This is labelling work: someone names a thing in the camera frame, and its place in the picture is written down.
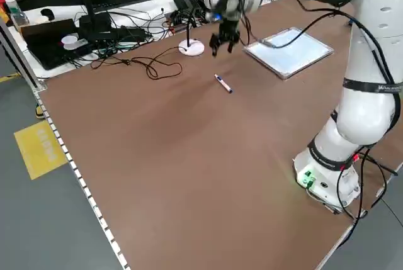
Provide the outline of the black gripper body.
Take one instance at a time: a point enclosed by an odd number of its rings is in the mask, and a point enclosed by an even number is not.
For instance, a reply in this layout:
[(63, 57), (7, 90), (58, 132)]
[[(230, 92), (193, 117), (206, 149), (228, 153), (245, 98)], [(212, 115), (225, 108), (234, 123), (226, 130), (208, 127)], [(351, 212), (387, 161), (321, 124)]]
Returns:
[(222, 36), (235, 36), (239, 35), (238, 21), (222, 20), (220, 23), (220, 35)]

